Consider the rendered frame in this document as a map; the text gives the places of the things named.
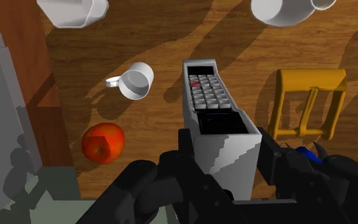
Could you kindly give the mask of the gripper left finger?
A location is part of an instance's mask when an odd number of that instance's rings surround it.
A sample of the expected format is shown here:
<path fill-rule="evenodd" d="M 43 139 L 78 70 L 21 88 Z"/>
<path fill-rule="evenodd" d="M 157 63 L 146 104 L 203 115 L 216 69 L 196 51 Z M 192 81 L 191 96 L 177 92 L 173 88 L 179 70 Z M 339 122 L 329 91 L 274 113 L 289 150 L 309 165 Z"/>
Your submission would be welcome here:
<path fill-rule="evenodd" d="M 195 162 L 189 129 L 179 130 L 178 142 L 158 164 L 131 162 L 76 224 L 150 224 L 169 204 L 180 224 L 238 224 L 233 202 Z"/>

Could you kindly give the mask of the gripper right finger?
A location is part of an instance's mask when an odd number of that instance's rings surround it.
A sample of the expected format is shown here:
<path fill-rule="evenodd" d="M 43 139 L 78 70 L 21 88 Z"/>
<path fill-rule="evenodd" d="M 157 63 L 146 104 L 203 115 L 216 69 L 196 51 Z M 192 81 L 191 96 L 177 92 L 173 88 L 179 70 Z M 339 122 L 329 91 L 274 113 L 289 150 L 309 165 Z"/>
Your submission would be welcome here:
<path fill-rule="evenodd" d="M 293 199 L 300 216 L 315 224 L 358 224 L 358 162 L 328 155 L 314 162 L 294 149 L 282 148 L 262 135 L 257 168 L 278 196 Z"/>

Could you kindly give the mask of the red apple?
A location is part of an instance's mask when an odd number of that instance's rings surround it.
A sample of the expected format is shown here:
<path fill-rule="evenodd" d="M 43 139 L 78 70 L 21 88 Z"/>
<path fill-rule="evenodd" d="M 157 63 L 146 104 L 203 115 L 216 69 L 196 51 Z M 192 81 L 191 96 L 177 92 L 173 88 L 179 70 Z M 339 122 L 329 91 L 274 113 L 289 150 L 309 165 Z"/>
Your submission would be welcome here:
<path fill-rule="evenodd" d="M 124 131 L 114 123 L 99 123 L 90 127 L 81 140 L 84 156 L 98 164 L 114 162 L 124 148 Z"/>

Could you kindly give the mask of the grey remote control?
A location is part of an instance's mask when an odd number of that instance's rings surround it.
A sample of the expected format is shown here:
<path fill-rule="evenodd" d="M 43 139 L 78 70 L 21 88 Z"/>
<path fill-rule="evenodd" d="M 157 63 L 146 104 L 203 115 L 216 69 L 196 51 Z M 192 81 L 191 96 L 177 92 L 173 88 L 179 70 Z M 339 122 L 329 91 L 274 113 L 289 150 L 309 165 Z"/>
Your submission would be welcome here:
<path fill-rule="evenodd" d="M 250 200 L 262 135 L 237 107 L 214 59 L 182 62 L 182 112 L 201 170 L 235 200 Z"/>

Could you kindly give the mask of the small white mug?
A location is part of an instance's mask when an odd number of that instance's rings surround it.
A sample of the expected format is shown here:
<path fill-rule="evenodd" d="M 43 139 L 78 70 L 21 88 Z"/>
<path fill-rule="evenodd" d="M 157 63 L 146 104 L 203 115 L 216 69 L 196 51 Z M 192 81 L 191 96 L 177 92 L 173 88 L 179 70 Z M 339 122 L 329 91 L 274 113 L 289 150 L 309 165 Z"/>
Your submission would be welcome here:
<path fill-rule="evenodd" d="M 127 99 L 138 101 L 150 91 L 154 80 L 152 68 L 143 62 L 133 63 L 122 75 L 104 81 L 107 88 L 118 87 Z"/>

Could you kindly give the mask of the brown wooden table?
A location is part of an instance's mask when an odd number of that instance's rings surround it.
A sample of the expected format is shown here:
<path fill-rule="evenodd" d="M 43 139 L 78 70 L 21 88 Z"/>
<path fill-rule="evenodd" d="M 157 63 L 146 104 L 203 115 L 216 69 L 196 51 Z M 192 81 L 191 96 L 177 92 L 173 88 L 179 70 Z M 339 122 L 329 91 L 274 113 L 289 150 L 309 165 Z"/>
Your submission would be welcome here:
<path fill-rule="evenodd" d="M 275 73 L 344 68 L 348 90 L 327 150 L 358 160 L 358 0 L 286 28 L 253 18 L 250 0 L 109 0 L 106 17 L 85 29 L 53 28 L 36 0 L 0 0 L 8 45 L 45 165 L 74 165 L 84 198 L 98 197 L 132 160 L 177 148 L 183 126 L 182 60 L 213 58 L 238 107 L 267 127 Z M 143 62 L 154 72 L 133 101 L 104 81 Z M 87 159 L 83 134 L 99 123 L 124 131 L 110 164 Z"/>

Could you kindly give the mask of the large white mug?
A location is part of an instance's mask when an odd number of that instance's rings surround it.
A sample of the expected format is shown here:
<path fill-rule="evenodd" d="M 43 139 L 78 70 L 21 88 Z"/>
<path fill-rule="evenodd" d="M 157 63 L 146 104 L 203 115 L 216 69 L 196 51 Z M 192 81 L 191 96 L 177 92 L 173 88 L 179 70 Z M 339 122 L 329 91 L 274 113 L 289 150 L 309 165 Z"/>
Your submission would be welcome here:
<path fill-rule="evenodd" d="M 275 27 L 301 23 L 315 11 L 330 9 L 337 0 L 251 0 L 251 12 L 260 22 Z"/>

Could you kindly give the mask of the white jug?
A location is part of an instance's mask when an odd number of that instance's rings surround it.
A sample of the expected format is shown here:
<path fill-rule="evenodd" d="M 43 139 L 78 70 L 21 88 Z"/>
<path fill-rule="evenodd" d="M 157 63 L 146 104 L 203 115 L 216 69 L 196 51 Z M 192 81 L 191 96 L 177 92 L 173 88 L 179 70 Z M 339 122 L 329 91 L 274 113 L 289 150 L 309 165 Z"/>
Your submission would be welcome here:
<path fill-rule="evenodd" d="M 106 16 L 108 0 L 36 0 L 58 29 L 82 29 Z"/>

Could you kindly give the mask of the yellow frame holder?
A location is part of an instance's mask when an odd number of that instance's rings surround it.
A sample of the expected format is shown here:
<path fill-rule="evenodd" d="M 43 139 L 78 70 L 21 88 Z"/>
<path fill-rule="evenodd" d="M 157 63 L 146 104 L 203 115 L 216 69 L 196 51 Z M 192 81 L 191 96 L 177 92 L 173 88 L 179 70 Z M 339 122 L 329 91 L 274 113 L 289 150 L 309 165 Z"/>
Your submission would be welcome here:
<path fill-rule="evenodd" d="M 308 119 L 317 94 L 332 92 L 333 96 L 326 119 L 319 129 L 309 129 Z M 273 139 L 278 136 L 310 136 L 318 135 L 330 140 L 334 136 L 335 127 L 343 106 L 347 91 L 347 77 L 344 69 L 279 69 L 276 76 L 275 100 L 268 133 Z M 308 92 L 299 126 L 294 129 L 280 129 L 285 93 Z"/>

